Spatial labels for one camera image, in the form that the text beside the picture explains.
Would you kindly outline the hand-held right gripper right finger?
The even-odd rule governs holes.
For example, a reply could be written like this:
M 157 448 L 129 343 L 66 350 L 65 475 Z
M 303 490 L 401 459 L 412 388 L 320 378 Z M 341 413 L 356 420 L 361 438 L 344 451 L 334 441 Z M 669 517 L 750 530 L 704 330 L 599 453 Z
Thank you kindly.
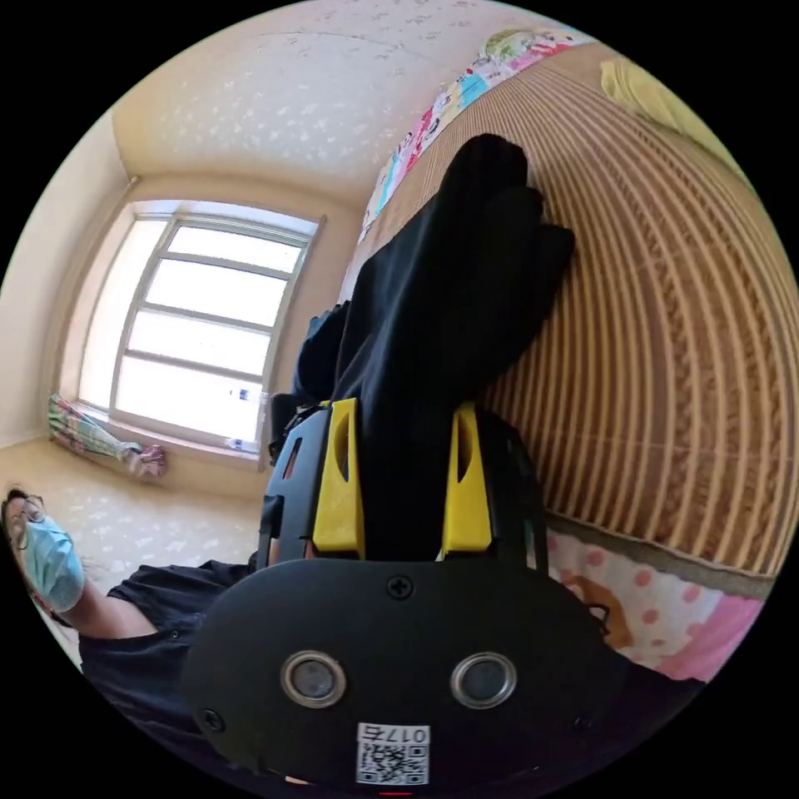
M 440 556 L 483 555 L 491 543 L 479 425 L 474 404 L 467 403 L 451 425 Z

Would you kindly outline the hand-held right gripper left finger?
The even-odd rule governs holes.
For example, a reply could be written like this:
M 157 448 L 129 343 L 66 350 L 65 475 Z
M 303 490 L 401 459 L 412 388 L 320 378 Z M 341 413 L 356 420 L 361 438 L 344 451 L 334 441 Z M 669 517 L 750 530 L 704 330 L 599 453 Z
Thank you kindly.
M 329 405 L 312 541 L 320 556 L 363 559 L 365 526 L 357 451 L 357 401 Z

